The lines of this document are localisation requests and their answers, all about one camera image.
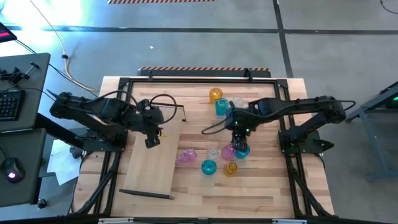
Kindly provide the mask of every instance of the keyboard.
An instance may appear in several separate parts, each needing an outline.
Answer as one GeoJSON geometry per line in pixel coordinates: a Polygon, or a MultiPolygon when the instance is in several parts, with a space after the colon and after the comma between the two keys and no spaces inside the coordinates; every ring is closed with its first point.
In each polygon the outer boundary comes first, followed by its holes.
{"type": "Polygon", "coordinates": [[[24,96],[24,90],[0,91],[0,121],[18,120],[24,96]]]}

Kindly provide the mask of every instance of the white paper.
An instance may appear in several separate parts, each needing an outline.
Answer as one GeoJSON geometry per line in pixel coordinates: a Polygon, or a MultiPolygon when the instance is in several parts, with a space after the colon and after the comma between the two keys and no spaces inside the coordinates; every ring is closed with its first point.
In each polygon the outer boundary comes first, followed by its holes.
{"type": "Polygon", "coordinates": [[[74,159],[69,148],[61,140],[55,140],[52,145],[47,172],[55,172],[59,185],[78,177],[80,173],[81,158],[74,159]]]}

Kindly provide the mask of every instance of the computer mouse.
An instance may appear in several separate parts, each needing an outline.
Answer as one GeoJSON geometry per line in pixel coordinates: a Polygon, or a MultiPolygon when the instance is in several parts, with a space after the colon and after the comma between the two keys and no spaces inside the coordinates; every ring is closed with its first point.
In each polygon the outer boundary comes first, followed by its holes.
{"type": "Polygon", "coordinates": [[[15,157],[10,157],[4,160],[0,165],[0,171],[1,174],[13,184],[19,183],[25,177],[24,168],[15,157]]]}

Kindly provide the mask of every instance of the concrete floor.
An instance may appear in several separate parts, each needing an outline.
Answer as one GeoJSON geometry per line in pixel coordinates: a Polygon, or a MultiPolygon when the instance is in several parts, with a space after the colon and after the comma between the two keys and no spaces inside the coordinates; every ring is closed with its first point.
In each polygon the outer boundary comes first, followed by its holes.
{"type": "MultiPolygon", "coordinates": [[[[0,21],[29,29],[15,31],[19,40],[37,52],[52,54],[62,69],[62,54],[53,32],[34,29],[46,25],[26,2],[6,4],[0,21]]],[[[39,1],[56,25],[100,27],[196,27],[276,29],[272,0],[216,0],[206,3],[107,5],[105,1],[39,1]]],[[[398,11],[397,1],[386,1],[398,11]]],[[[398,29],[398,16],[386,12],[378,0],[279,0],[285,29],[398,29]]],[[[79,81],[99,88],[105,75],[135,75],[145,66],[269,67],[273,77],[286,77],[278,34],[106,33],[60,32],[71,56],[70,72],[79,81]]],[[[304,78],[309,97],[333,95],[364,103],[397,81],[396,35],[286,35],[293,74],[304,78]]],[[[1,44],[0,56],[27,54],[14,42],[1,44]]],[[[45,88],[90,97],[49,69],[45,88]]],[[[50,100],[43,96],[40,112],[49,116],[50,100]]],[[[56,122],[67,128],[73,121],[56,122]]],[[[367,173],[377,164],[362,124],[328,125],[323,139],[335,143],[325,153],[326,174],[335,213],[344,218],[397,223],[398,179],[369,183],[367,173]]],[[[0,220],[48,217],[67,213],[72,183],[56,187],[44,179],[41,197],[50,206],[0,208],[0,220]]]]}

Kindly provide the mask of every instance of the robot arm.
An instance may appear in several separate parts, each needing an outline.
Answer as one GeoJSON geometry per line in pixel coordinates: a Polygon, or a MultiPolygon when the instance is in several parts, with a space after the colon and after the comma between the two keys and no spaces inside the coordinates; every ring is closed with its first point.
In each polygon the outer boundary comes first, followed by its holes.
{"type": "Polygon", "coordinates": [[[291,127],[290,142],[306,138],[312,131],[324,124],[338,124],[345,120],[346,113],[341,101],[331,96],[320,96],[304,100],[282,101],[276,98],[263,98],[252,101],[247,108],[236,108],[233,103],[227,112],[225,128],[232,131],[234,148],[246,150],[246,136],[260,124],[275,121],[283,116],[304,113],[318,113],[300,126],[291,127]]]}
{"type": "Polygon", "coordinates": [[[126,130],[130,130],[147,135],[147,148],[160,144],[158,135],[161,129],[158,124],[164,122],[164,117],[159,107],[151,106],[149,100],[142,100],[134,106],[116,98],[88,100],[72,96],[71,93],[51,94],[56,98],[50,108],[52,116],[73,119],[87,126],[98,133],[100,141],[118,144],[125,138],[126,130]]]}

